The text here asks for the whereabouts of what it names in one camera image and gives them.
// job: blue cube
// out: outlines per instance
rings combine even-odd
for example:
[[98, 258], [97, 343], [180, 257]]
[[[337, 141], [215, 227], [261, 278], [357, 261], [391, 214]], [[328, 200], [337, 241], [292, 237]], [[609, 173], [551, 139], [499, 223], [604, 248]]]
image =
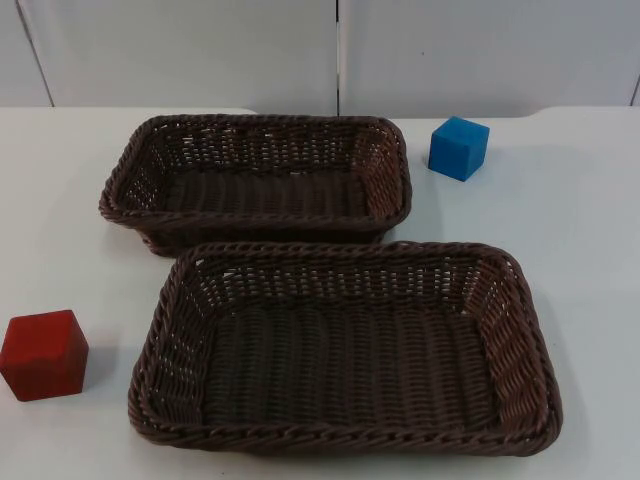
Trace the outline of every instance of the blue cube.
[[451, 117], [431, 136], [429, 168], [464, 182], [484, 163], [489, 127]]

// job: red cube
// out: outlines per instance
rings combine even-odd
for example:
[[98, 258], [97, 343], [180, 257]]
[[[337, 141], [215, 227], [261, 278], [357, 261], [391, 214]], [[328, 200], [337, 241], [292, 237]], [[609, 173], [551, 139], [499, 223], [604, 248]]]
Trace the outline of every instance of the red cube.
[[0, 373], [22, 402], [82, 391], [89, 345], [71, 310], [15, 317], [0, 352]]

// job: woven basket bottom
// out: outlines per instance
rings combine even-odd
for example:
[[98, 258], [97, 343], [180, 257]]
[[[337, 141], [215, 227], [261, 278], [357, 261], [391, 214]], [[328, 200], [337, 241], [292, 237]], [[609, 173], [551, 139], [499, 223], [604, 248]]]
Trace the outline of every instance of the woven basket bottom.
[[362, 181], [340, 171], [274, 177], [192, 170], [174, 177], [165, 207], [175, 212], [367, 216]]
[[203, 425], [424, 433], [499, 424], [476, 320], [415, 298], [392, 301], [263, 298], [232, 307], [210, 322], [215, 340], [197, 416]]

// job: brown wicker basket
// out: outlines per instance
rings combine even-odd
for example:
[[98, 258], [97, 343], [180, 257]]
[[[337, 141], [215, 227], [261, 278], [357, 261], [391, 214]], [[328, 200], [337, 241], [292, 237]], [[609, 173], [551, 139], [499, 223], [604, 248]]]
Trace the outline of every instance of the brown wicker basket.
[[160, 295], [129, 390], [158, 444], [531, 455], [558, 387], [517, 262], [478, 244], [207, 244]]
[[410, 208], [402, 134], [372, 117], [152, 118], [100, 199], [167, 256], [209, 241], [375, 242]]

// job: white table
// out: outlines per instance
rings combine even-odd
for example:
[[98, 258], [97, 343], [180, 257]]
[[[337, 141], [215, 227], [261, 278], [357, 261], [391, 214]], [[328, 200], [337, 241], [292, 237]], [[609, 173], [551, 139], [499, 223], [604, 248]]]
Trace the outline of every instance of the white table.
[[159, 112], [0, 109], [0, 334], [12, 316], [72, 308], [91, 346], [81, 395], [19, 403], [0, 381], [0, 478], [639, 478], [640, 109], [483, 120], [489, 152], [466, 183], [421, 163], [439, 120], [397, 121], [414, 196], [390, 237], [500, 246], [531, 284], [565, 424], [526, 459], [256, 458], [138, 437], [126, 392], [171, 261], [97, 204], [131, 131]]

